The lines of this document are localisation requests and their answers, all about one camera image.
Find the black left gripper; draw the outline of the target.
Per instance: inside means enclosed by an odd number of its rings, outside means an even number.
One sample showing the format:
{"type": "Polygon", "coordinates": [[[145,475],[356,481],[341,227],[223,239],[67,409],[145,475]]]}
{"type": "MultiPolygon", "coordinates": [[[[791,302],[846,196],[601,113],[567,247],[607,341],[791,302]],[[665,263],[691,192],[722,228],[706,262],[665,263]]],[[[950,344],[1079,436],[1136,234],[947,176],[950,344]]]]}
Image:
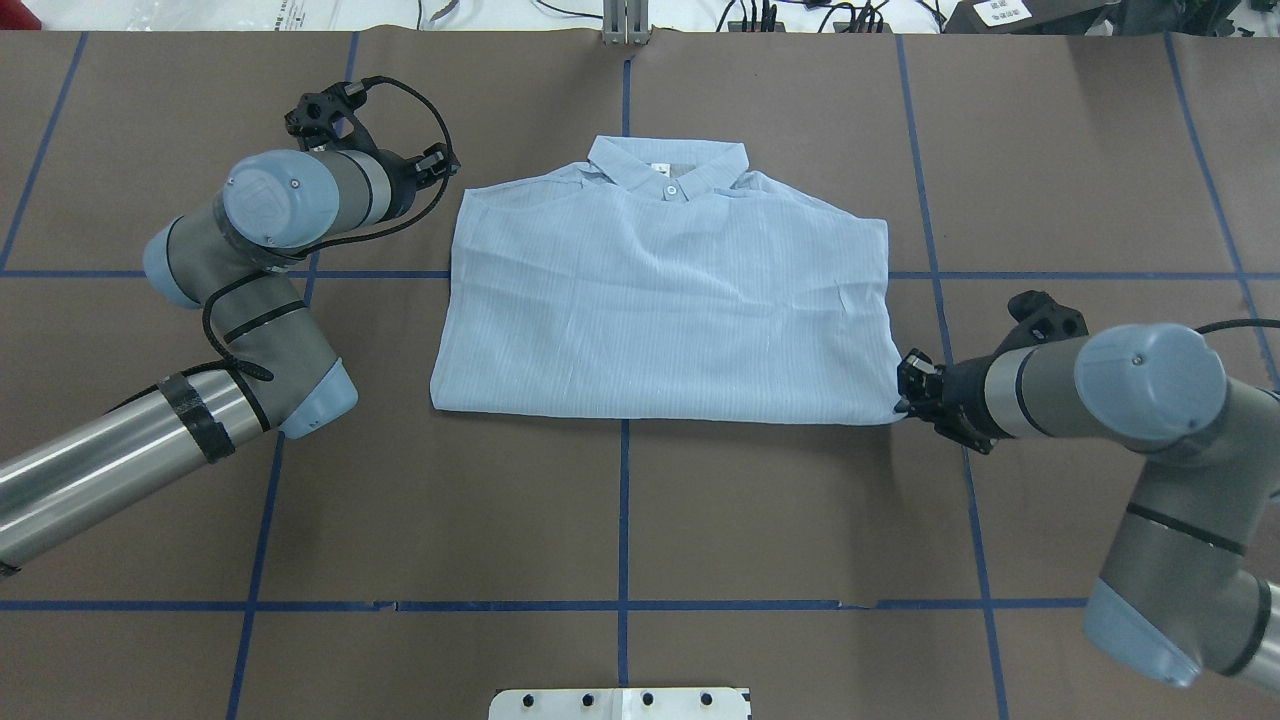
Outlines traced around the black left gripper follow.
{"type": "Polygon", "coordinates": [[[385,173],[390,186],[387,217],[403,217],[419,191],[449,179],[460,169],[461,161],[447,143],[434,143],[412,158],[387,150],[385,173]]]}

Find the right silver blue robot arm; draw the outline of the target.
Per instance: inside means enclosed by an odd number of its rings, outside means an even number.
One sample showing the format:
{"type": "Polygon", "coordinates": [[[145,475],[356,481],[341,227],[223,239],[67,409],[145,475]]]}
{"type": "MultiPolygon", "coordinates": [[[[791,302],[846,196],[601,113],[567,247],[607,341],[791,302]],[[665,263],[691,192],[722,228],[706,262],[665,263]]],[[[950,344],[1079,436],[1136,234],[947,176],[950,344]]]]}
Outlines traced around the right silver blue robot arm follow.
{"type": "Polygon", "coordinates": [[[1233,379],[1197,329],[1091,333],[1076,314],[1023,319],[989,355],[913,350],[899,411],[980,454],[1005,439],[1108,439],[1143,459],[1083,632],[1134,671],[1184,688],[1204,673],[1277,691],[1277,583],[1245,569],[1277,500],[1277,393],[1233,379]]]}

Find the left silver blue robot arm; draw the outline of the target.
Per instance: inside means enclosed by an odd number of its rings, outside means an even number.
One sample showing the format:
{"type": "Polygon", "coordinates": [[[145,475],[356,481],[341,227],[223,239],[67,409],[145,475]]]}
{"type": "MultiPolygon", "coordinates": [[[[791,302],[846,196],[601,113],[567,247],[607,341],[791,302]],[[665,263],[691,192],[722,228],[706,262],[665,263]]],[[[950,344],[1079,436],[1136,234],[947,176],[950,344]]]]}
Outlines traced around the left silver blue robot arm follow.
{"type": "Polygon", "coordinates": [[[189,313],[202,352],[3,464],[3,577],[261,436],[297,439],[352,410],[355,380],[291,270],[376,238],[380,222],[404,228],[416,197],[438,200],[458,169],[447,141],[412,156],[270,150],[155,234],[146,279],[189,313]]]}

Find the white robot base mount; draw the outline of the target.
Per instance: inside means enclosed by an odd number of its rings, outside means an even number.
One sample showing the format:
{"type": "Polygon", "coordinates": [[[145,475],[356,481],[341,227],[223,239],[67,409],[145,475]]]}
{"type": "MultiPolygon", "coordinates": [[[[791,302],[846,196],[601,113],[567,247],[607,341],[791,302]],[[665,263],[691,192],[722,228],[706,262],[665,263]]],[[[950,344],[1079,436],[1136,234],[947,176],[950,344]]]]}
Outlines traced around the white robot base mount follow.
{"type": "Polygon", "coordinates": [[[557,688],[498,692],[489,719],[751,719],[732,687],[557,688]]]}

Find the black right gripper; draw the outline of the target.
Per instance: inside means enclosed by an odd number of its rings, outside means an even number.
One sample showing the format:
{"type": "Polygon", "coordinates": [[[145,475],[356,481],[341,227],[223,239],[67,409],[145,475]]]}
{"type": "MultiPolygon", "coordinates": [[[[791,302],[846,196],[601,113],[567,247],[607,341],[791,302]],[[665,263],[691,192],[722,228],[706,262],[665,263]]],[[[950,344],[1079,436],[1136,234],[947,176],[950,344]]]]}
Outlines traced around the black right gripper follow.
{"type": "Polygon", "coordinates": [[[934,432],[982,455],[996,446],[996,423],[986,401],[995,355],[952,365],[936,364],[920,350],[896,368],[896,413],[931,424],[934,432]]]}

